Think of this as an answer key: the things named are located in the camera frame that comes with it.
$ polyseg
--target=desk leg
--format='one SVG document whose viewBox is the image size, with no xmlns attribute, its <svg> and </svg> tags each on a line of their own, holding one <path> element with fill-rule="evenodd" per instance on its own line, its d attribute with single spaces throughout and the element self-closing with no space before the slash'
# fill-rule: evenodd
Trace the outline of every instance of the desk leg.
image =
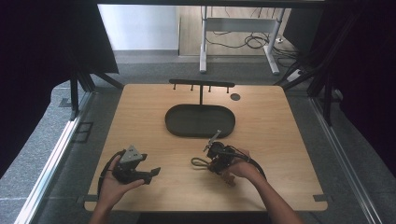
<svg viewBox="0 0 396 224">
<path fill-rule="evenodd" d="M 204 17 L 202 19 L 202 43 L 201 52 L 199 58 L 199 71 L 200 73 L 206 73 L 206 23 L 207 23 L 207 6 L 204 7 Z"/>
<path fill-rule="evenodd" d="M 285 14 L 285 8 L 281 8 L 276 18 L 274 30 L 270 36 L 270 42 L 268 43 L 268 46 L 264 46 L 265 55 L 267 56 L 268 63 L 270 64 L 271 70 L 274 75 L 279 75 L 279 69 L 277 68 L 276 62 L 272 55 L 272 49 L 274 47 L 276 36 L 277 33 L 279 32 L 280 24 L 282 23 L 282 18 L 284 14 Z"/>
</svg>

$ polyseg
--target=gray floor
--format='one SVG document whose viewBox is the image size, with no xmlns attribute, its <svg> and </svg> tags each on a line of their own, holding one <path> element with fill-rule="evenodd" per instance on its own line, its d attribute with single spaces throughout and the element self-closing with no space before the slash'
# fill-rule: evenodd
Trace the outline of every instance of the gray floor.
<svg viewBox="0 0 396 224">
<path fill-rule="evenodd" d="M 110 75 L 123 84 L 167 83 L 172 77 L 231 81 L 236 85 L 272 85 L 273 76 L 263 57 L 216 57 L 208 59 L 207 73 L 199 73 L 197 57 L 177 57 L 163 52 L 147 55 L 117 52 L 120 74 Z M 91 213 L 83 208 L 121 91 L 93 77 L 97 86 L 88 102 L 81 129 L 92 126 L 89 135 L 76 133 L 53 177 L 33 223 L 87 223 Z M 314 108 L 305 94 L 308 83 L 286 92 L 291 110 L 329 201 L 324 212 L 302 212 L 306 223 L 369 223 L 352 187 L 332 151 Z M 70 116 L 69 107 L 59 107 L 69 98 L 68 83 L 55 88 L 49 109 L 37 129 L 0 180 L 0 221 L 13 223 L 34 186 Z M 361 183 L 375 204 L 383 223 L 396 223 L 396 180 L 375 151 L 332 104 L 333 129 Z M 139 214 L 114 212 L 112 223 L 136 223 Z"/>
</svg>

